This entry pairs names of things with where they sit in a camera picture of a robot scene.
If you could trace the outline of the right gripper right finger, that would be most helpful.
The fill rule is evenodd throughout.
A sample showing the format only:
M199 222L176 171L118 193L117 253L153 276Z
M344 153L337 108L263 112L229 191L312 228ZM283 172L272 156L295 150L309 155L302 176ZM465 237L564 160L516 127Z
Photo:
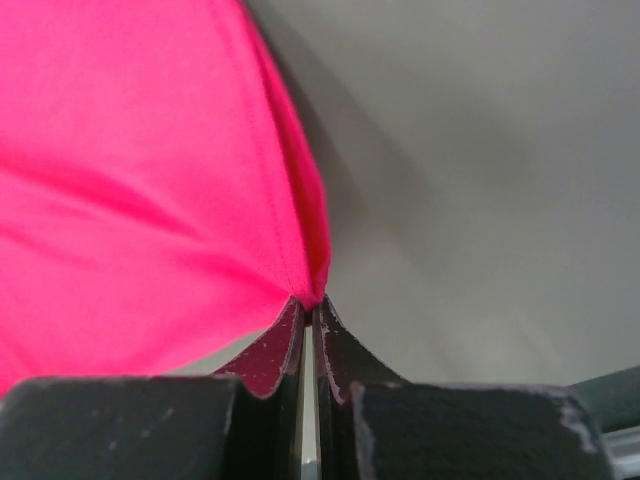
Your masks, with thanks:
M322 479L613 479L591 416L566 388L412 383L340 321L312 313Z

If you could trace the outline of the magenta pink t-shirt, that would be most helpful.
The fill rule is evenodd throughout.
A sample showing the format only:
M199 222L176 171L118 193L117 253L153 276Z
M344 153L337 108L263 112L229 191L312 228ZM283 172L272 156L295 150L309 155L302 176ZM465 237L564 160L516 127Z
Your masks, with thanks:
M323 298L321 177L241 1L1 5L1 387L158 374Z

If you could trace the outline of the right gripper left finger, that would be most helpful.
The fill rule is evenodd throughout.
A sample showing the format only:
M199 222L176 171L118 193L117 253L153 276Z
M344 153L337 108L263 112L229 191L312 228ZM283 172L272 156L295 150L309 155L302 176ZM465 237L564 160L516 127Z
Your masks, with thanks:
M5 479L297 479L305 312L205 376L41 377L1 402Z

